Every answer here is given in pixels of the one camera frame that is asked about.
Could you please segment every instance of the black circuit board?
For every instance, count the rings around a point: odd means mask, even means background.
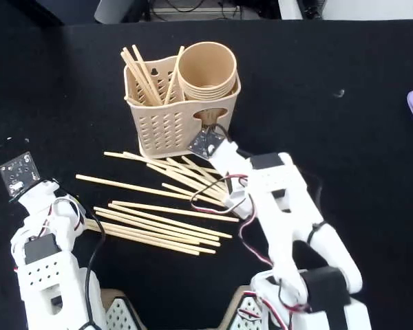
[[[208,160],[224,139],[225,137],[223,135],[209,131],[208,129],[203,129],[196,135],[194,140],[191,141],[190,145],[188,145],[188,150],[204,160]]]
[[[29,151],[0,165],[0,174],[11,197],[15,197],[40,180],[39,172]]]

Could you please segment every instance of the black surface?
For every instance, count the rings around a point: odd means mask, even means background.
[[[288,151],[324,180],[322,209],[361,270],[357,298],[373,329],[413,329],[413,117],[405,100],[413,90],[413,21],[0,32],[0,164],[29,150],[42,176],[59,179],[91,206],[120,199],[186,208],[74,175],[152,188],[169,182],[143,164],[103,157],[105,150],[137,152],[119,52],[136,43],[151,60],[202,40],[226,43],[238,59],[243,88],[231,136],[252,153]],[[7,200],[0,178],[0,329],[23,329],[9,240],[25,212]],[[235,224],[191,222],[237,237]],[[248,235],[266,246],[258,225]],[[77,241],[81,265],[97,240],[90,232]],[[300,265],[307,255],[297,254]],[[265,267],[237,238],[201,258],[108,238],[95,269],[101,286],[123,290],[150,329],[188,329],[217,326],[237,286]]]

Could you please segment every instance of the cup rim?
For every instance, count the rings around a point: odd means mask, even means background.
[[[220,46],[220,47],[223,47],[223,48],[231,55],[231,58],[233,59],[233,71],[232,71],[231,75],[230,75],[224,82],[221,82],[219,85],[213,86],[213,87],[197,87],[197,86],[195,86],[195,85],[190,84],[189,82],[187,82],[187,81],[184,79],[184,77],[182,76],[182,74],[180,74],[180,69],[179,69],[180,62],[181,62],[182,58],[184,57],[184,54],[185,54],[190,48],[193,48],[193,47],[196,47],[196,46],[199,46],[199,45],[205,45],[205,44],[218,45],[218,46]],[[178,63],[178,68],[177,68],[177,69],[178,69],[178,77],[179,77],[179,79],[182,81],[182,84],[183,84],[183,85],[186,85],[186,86],[188,86],[189,88],[194,89],[194,90],[198,90],[198,91],[205,91],[205,92],[215,91],[215,90],[217,90],[217,89],[223,88],[226,84],[229,84],[229,83],[230,83],[230,80],[232,80],[233,77],[235,77],[236,71],[237,71],[237,60],[235,59],[234,53],[233,53],[227,46],[225,46],[225,45],[223,45],[223,44],[221,44],[221,43],[216,43],[216,42],[214,42],[214,41],[202,41],[202,42],[200,42],[200,43],[194,43],[193,45],[191,45],[191,46],[189,46],[188,48],[186,48],[186,50],[185,50],[185,51],[182,53],[182,55],[180,56],[179,63]]]

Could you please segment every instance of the paper cup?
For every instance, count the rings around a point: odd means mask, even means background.
[[[219,43],[196,43],[188,47],[179,60],[179,84],[192,98],[221,98],[233,88],[236,76],[234,54]]]

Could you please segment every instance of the black cable tie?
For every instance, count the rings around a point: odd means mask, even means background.
[[[326,224],[327,224],[326,221],[322,221],[322,222],[320,222],[320,223],[314,223],[314,224],[312,224],[312,230],[310,231],[309,236],[308,236],[308,240],[306,241],[309,245],[310,245],[310,241],[312,241],[312,238],[313,238],[314,234],[315,234],[318,230],[320,230],[321,227],[323,227],[323,226],[326,225]]]

